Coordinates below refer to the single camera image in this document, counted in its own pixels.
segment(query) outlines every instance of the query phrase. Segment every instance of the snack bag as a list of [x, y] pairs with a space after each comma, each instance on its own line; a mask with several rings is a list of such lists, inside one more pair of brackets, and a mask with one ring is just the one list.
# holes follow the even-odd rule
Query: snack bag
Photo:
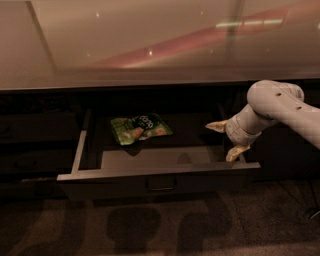
[[148, 113], [134, 118], [115, 118], [111, 120], [112, 132], [122, 146], [131, 145], [137, 140], [171, 135], [173, 132], [157, 114]]

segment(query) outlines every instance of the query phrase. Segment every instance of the gray carpet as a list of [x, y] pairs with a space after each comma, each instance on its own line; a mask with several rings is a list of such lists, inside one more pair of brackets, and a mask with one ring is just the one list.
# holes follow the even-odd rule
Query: gray carpet
[[[320, 200], [320, 181], [314, 181]], [[163, 198], [9, 202], [0, 255], [320, 255], [306, 181]]]

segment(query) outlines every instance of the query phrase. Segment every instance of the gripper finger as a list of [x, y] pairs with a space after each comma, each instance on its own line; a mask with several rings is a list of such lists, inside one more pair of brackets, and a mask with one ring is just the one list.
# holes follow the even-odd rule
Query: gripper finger
[[226, 124], [228, 120], [223, 120], [219, 122], [212, 122], [206, 125], [206, 128], [210, 130], [214, 130], [216, 132], [225, 133], [226, 132]]
[[228, 155], [226, 156], [227, 162], [234, 162], [237, 157], [242, 154], [243, 152], [250, 149], [250, 146], [242, 146], [242, 145], [236, 145], [232, 149], [229, 150]]

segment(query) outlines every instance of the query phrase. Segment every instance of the open drawer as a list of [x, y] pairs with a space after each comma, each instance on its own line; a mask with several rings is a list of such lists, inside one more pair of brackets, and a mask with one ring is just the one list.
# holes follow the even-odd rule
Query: open drawer
[[126, 147], [113, 137], [113, 117], [87, 115], [72, 172], [59, 175], [58, 182], [72, 200], [241, 188], [260, 165], [247, 163], [244, 156], [234, 163], [225, 161], [225, 135], [205, 128], [222, 119], [220, 112], [216, 106], [212, 112], [160, 114], [173, 135]]

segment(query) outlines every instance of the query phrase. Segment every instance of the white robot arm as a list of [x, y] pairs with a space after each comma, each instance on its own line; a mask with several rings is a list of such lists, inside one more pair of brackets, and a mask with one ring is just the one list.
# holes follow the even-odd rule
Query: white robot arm
[[248, 104], [229, 120], [206, 125], [226, 132], [233, 142], [235, 147], [228, 152], [228, 162], [250, 149], [264, 129], [279, 121], [320, 149], [320, 109], [303, 102], [304, 93], [299, 86], [263, 80], [250, 87], [247, 100]]

